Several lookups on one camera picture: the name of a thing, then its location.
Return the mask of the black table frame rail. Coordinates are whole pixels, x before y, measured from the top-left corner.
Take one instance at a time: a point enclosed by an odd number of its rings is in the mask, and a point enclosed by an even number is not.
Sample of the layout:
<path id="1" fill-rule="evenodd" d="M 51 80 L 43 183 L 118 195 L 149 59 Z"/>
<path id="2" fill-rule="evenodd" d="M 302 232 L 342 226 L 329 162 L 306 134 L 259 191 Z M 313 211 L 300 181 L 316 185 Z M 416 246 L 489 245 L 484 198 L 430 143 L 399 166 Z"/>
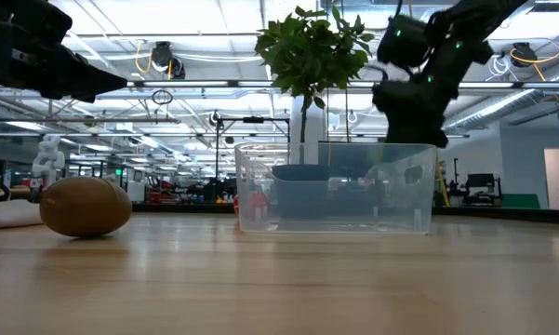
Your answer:
<path id="1" fill-rule="evenodd" d="M 232 205 L 170 205 L 170 204 L 134 204 L 133 211 L 137 213 L 206 213 L 206 214 L 234 214 Z M 432 214 L 437 216 L 460 216 L 489 218 L 510 221 L 531 221 L 559 224 L 559 210 L 528 209 L 528 208 L 433 208 Z"/>

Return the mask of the green floor box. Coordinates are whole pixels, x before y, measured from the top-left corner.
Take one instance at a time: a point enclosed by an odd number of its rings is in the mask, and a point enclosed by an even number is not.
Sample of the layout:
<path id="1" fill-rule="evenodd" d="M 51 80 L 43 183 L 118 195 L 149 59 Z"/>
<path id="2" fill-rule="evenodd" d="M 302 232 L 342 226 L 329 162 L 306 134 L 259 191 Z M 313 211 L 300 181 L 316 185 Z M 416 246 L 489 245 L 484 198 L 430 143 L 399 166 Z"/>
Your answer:
<path id="1" fill-rule="evenodd" d="M 540 209 L 539 198 L 536 194 L 503 194 L 504 208 Z"/>

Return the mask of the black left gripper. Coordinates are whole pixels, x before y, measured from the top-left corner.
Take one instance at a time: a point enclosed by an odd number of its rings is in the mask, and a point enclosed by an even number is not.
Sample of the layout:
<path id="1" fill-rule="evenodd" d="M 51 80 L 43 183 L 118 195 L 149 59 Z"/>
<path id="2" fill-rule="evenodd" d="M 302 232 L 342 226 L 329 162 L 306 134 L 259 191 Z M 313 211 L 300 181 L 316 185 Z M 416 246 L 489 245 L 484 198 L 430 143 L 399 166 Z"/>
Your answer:
<path id="1" fill-rule="evenodd" d="M 42 97 L 94 96 L 124 88 L 63 46 L 73 20 L 47 0 L 0 0 L 0 86 L 39 89 Z"/>

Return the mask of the white folded cloth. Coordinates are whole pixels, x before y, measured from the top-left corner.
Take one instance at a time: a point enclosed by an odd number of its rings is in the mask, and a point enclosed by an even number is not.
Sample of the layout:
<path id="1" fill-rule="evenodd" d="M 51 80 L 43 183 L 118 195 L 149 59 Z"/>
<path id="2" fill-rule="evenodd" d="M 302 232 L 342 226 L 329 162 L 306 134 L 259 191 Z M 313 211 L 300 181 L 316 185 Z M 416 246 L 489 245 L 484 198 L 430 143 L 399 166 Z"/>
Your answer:
<path id="1" fill-rule="evenodd" d="M 0 229 L 41 224 L 38 204 L 26 200 L 0 202 Z"/>

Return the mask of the green leafy potted tree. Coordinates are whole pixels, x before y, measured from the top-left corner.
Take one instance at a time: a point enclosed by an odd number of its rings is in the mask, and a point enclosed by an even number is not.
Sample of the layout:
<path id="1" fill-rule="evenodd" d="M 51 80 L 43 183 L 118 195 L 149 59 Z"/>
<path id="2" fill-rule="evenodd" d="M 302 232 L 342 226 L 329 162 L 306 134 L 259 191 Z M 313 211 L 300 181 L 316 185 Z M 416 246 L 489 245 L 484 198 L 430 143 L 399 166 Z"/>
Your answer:
<path id="1" fill-rule="evenodd" d="M 371 56 L 369 42 L 375 35 L 357 17 L 346 21 L 336 7 L 330 12 L 295 7 L 283 20 L 271 20 L 260 30 L 255 54 L 274 76 L 272 86 L 294 99 L 299 113 L 296 162 L 304 164 L 313 148 L 308 144 L 310 110 L 326 109 L 324 93 L 336 87 L 346 89 Z"/>

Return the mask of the black metal stand frame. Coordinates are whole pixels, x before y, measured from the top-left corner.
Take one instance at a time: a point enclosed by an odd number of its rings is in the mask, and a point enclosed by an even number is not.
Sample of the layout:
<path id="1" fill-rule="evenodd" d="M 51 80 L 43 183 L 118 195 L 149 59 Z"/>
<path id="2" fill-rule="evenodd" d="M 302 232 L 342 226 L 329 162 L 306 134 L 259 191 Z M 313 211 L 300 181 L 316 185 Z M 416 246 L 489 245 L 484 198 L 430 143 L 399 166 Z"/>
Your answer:
<path id="1" fill-rule="evenodd" d="M 265 122 L 270 122 L 277 129 L 279 129 L 288 140 L 290 140 L 289 130 L 291 129 L 290 121 L 286 118 L 276 118 L 276 117 L 263 117 L 263 116 L 244 116 L 244 117 L 222 117 L 218 112 L 213 113 L 210 119 L 215 124 L 215 179 L 220 179 L 220 125 L 228 121 L 229 125 L 225 126 L 223 130 L 229 130 L 233 124 L 236 122 L 244 124 L 262 124 Z M 285 122 L 287 132 L 284 132 L 279 126 L 279 122 Z"/>

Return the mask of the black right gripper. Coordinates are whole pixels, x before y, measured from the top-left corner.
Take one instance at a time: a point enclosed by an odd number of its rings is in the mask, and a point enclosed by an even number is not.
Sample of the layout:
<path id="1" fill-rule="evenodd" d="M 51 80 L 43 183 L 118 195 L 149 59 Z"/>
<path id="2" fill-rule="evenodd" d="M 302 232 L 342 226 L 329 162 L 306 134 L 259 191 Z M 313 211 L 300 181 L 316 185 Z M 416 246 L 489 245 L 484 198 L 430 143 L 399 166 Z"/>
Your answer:
<path id="1" fill-rule="evenodd" d="M 386 80 L 375 84 L 372 93 L 373 104 L 387 117 L 387 143 L 447 147 L 448 138 L 442 127 L 449 87 L 427 80 Z"/>

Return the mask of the black background machine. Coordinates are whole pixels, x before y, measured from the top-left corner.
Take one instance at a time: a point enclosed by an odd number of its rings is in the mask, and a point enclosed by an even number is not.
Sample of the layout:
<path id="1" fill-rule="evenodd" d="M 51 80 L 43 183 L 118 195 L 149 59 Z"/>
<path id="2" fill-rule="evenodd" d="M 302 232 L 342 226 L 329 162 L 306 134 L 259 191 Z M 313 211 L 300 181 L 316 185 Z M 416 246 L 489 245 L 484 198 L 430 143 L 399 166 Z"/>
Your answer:
<path id="1" fill-rule="evenodd" d="M 493 173 L 469 174 L 466 180 L 464 207 L 501 207 L 500 178 Z"/>

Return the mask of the white building column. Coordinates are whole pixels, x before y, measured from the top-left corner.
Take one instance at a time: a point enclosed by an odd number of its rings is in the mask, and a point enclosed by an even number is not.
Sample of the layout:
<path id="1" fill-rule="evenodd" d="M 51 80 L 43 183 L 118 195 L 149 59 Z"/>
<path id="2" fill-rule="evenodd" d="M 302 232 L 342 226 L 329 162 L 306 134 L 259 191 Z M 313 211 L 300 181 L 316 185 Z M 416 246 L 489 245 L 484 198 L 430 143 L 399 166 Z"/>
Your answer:
<path id="1" fill-rule="evenodd" d="M 318 142 L 326 139 L 326 113 L 315 104 L 312 104 L 308 108 L 305 122 L 305 141 L 303 145 L 304 158 L 300 159 L 302 104 L 302 96 L 291 100 L 289 114 L 289 163 L 317 164 L 319 155 Z"/>

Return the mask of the brown toy kiwi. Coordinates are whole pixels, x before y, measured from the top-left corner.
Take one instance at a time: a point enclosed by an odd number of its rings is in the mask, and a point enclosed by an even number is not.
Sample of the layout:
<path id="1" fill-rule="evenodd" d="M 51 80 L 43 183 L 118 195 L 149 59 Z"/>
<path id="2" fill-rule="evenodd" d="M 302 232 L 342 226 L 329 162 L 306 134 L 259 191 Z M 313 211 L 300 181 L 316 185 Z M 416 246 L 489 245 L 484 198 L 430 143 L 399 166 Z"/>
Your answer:
<path id="1" fill-rule="evenodd" d="M 131 201 L 120 186 L 95 177 L 68 177 L 51 184 L 39 204 L 42 223 L 69 237 L 97 237 L 124 226 Z"/>

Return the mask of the clear plastic tupperware container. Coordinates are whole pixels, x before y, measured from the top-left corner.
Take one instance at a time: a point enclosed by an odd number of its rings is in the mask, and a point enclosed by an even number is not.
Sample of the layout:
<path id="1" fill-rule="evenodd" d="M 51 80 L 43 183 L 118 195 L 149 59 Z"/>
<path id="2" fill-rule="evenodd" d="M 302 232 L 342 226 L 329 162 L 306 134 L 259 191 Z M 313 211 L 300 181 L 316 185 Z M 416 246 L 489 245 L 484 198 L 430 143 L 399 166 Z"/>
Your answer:
<path id="1" fill-rule="evenodd" d="M 319 142 L 317 164 L 290 164 L 289 143 L 235 148 L 237 196 L 262 191 L 252 234 L 426 234 L 437 150 L 427 144 Z"/>

